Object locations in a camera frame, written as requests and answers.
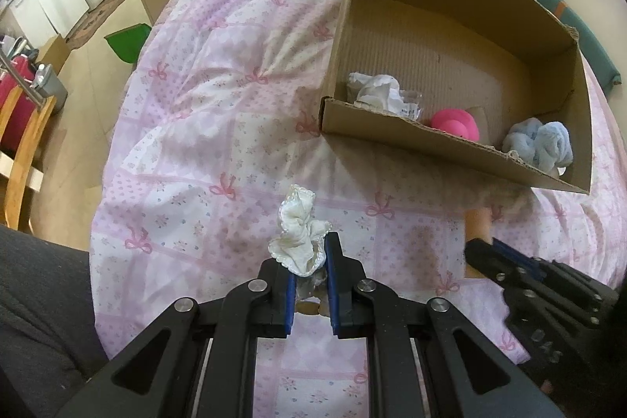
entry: person's leg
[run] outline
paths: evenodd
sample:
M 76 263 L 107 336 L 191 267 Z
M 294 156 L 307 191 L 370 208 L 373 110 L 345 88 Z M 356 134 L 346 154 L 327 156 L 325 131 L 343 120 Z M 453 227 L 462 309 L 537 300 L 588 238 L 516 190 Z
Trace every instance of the person's leg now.
M 106 362 L 89 255 L 0 226 L 0 367 L 26 406 L 54 416 Z

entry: green dustpan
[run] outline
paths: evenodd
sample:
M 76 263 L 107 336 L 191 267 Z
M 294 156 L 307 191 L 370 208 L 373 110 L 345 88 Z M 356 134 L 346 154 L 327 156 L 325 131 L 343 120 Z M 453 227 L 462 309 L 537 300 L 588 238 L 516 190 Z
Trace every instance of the green dustpan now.
M 137 24 L 105 36 L 105 40 L 124 62 L 137 64 L 139 53 L 150 34 L 150 26 Z

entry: cardboard box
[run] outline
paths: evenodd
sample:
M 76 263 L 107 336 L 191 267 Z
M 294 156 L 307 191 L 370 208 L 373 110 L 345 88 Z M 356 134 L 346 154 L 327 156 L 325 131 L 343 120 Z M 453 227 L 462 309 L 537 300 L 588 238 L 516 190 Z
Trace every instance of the cardboard box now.
M 499 150 L 346 103 L 349 73 L 394 76 L 426 118 L 480 106 L 490 144 L 531 116 L 562 121 L 574 162 L 553 178 Z M 534 0 L 342 0 L 322 91 L 322 132 L 417 150 L 516 183 L 590 191 L 592 134 L 581 54 Z
M 58 75 L 69 55 L 70 48 L 67 46 L 65 40 L 57 34 L 56 36 L 52 36 L 45 45 L 40 48 L 37 64 L 42 62 L 44 64 L 51 64 L 54 72 Z

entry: pink blanket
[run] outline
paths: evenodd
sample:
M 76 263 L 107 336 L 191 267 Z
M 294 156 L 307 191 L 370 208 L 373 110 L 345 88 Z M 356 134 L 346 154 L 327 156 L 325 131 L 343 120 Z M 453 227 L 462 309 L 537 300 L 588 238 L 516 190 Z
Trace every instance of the pink blanket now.
M 590 196 L 535 190 L 442 161 L 321 136 L 319 87 L 340 0 L 171 0 L 115 127 L 93 221 L 96 326 L 110 356 L 180 296 L 224 296 L 255 277 L 288 186 L 315 191 L 366 273 L 413 299 L 446 296 L 512 359 L 500 289 L 464 279 L 463 211 L 528 255 L 617 284 L 625 270 L 627 158 L 586 64 Z M 365 344 L 297 315 L 260 340 L 255 417 L 367 416 Z

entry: gray trash bin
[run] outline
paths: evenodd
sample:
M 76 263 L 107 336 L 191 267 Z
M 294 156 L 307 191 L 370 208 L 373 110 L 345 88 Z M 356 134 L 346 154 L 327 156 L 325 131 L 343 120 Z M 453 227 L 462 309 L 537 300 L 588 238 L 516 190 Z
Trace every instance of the gray trash bin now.
M 65 99 L 68 97 L 68 91 L 63 87 L 63 84 L 56 76 L 56 73 L 52 69 L 51 64 L 40 64 L 39 68 L 35 72 L 35 78 L 31 87 L 36 90 L 44 98 L 48 96 L 55 96 L 56 103 L 54 104 L 53 114 L 56 114 L 63 108 Z

